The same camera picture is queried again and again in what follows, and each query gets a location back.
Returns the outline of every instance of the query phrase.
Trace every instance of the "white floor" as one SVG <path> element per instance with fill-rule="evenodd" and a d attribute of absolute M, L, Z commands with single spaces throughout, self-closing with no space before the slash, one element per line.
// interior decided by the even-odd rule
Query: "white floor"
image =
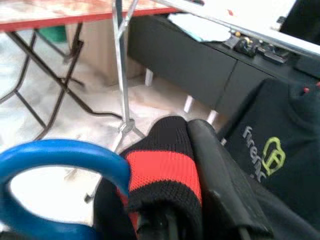
<path fill-rule="evenodd" d="M 30 37 L 29 31 L 21 33 Z M 59 44 L 67 49 L 66 44 Z M 60 74 L 66 66 L 62 58 L 49 49 L 40 39 L 36 52 Z M 0 96 L 9 91 L 18 79 L 24 54 L 6 35 L 0 34 Z M 121 113 L 118 86 L 107 86 L 104 78 L 84 63 L 76 67 L 74 77 L 85 83 L 85 89 L 76 83 L 71 88 L 92 108 L 98 111 Z M 28 74 L 20 92 L 47 121 L 59 91 L 58 85 L 42 72 L 34 63 L 30 64 Z M 178 87 L 155 77 L 152 86 L 144 85 L 144 76 L 129 80 L 129 101 L 131 117 L 136 126 L 147 133 L 152 124 L 167 115 L 180 115 L 185 119 L 206 119 L 210 109 L 194 102 L 190 112 L 184 112 L 187 94 Z M 219 128 L 223 119 L 217 119 Z M 112 117 L 94 117 L 84 112 L 70 97 L 66 96 L 55 124 L 45 137 L 67 138 L 92 142 L 109 148 L 118 133 L 120 121 Z M 17 144 L 31 141 L 41 127 L 23 107 L 15 96 L 0 105 L 0 152 Z M 122 149 L 138 141 L 131 133 L 125 139 Z M 86 204 L 83 197 L 96 180 L 96 175 L 78 170 L 69 179 L 64 179 L 63 167 L 46 167 L 25 172 L 16 177 L 11 184 L 12 190 L 21 202 L 32 212 L 49 219 L 66 222 L 92 223 L 92 203 Z"/>

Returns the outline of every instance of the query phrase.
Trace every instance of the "knitted sock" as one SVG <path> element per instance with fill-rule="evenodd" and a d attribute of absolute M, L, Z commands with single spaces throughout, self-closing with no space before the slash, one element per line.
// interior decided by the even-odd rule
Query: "knitted sock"
<path fill-rule="evenodd" d="M 202 239 L 201 189 L 186 121 L 177 116 L 159 120 L 121 156 L 131 168 L 128 211 L 170 203 L 188 220 L 192 239 Z"/>

